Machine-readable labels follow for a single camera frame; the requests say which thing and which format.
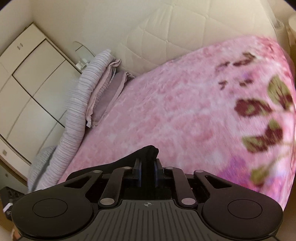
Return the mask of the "black garment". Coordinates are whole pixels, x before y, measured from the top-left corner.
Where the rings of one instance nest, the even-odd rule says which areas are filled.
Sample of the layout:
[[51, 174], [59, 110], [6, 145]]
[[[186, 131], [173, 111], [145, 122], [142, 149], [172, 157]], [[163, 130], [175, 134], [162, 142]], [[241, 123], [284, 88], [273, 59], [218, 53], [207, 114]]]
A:
[[111, 162], [109, 164], [94, 166], [85, 168], [82, 170], [78, 170], [75, 172], [72, 172], [66, 179], [66, 181], [71, 180], [73, 178], [76, 178], [80, 175], [86, 174], [88, 172], [94, 171], [94, 170], [101, 170], [104, 174], [111, 174], [113, 170], [121, 167], [134, 167], [136, 159], [139, 159], [140, 161], [154, 161], [159, 154], [159, 149], [156, 148], [153, 145], [145, 146], [139, 150], [136, 150], [135, 152], [129, 154], [126, 157], [123, 157], [115, 162]]

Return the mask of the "pink floral bed blanket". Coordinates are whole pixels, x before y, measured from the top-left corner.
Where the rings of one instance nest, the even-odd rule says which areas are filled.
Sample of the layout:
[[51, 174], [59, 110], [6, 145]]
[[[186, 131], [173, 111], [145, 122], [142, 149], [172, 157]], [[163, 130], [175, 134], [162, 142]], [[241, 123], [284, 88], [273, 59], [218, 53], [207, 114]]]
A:
[[295, 86], [272, 39], [245, 36], [138, 76], [83, 140], [61, 181], [153, 145], [163, 166], [202, 169], [285, 207], [295, 176]]

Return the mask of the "lilac pillow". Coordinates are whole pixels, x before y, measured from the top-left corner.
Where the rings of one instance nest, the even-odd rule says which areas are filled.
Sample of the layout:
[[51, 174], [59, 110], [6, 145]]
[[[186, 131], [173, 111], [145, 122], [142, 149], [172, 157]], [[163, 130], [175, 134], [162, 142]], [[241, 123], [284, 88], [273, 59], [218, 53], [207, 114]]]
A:
[[107, 115], [122, 93], [128, 81], [134, 76], [127, 71], [117, 71], [121, 60], [113, 60], [106, 68], [93, 90], [86, 109], [86, 126], [97, 126]]

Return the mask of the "grey knitted cushion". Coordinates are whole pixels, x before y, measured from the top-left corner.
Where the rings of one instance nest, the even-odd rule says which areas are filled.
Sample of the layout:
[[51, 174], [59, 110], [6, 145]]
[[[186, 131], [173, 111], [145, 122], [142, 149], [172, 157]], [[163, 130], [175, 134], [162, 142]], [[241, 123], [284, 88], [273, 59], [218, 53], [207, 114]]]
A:
[[46, 171], [49, 165], [50, 159], [53, 156], [57, 146], [49, 146], [41, 149], [34, 158], [28, 173], [28, 189], [33, 190], [36, 188], [41, 176]]

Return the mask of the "striped lilac quilt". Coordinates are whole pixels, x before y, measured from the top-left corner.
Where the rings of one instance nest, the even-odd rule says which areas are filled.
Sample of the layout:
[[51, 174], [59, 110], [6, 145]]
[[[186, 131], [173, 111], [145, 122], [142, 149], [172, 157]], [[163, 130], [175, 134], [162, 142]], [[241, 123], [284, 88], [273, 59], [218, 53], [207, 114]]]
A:
[[82, 71], [75, 87], [70, 91], [65, 130], [59, 144], [36, 188], [28, 189], [28, 193], [54, 186], [63, 176], [82, 143], [86, 127], [86, 109], [90, 96], [112, 60], [111, 51], [104, 50], [96, 55]]

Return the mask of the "glass corner shelf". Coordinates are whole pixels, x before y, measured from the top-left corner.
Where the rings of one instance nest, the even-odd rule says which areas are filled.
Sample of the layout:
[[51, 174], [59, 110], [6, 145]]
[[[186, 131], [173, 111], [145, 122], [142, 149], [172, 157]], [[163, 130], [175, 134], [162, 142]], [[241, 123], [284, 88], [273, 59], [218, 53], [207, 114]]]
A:
[[72, 46], [74, 48], [75, 54], [79, 58], [76, 67], [82, 71], [91, 62], [95, 55], [85, 45], [78, 41], [74, 41]]

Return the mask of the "cream wardrobe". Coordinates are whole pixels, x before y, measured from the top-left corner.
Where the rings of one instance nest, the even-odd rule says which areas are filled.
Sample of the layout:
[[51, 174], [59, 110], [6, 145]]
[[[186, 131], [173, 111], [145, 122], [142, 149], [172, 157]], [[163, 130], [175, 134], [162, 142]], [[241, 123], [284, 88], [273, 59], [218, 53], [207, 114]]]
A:
[[80, 72], [31, 24], [1, 55], [1, 159], [22, 179], [64, 132], [66, 100]]

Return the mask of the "cream quilted headboard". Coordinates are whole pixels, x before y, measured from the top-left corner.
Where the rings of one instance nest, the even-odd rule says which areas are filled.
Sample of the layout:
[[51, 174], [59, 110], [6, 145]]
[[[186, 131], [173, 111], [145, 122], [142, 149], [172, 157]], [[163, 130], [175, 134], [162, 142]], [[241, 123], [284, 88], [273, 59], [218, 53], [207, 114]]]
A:
[[290, 50], [287, 30], [268, 1], [165, 1], [141, 20], [116, 48], [121, 67], [141, 75], [199, 48], [256, 35]]

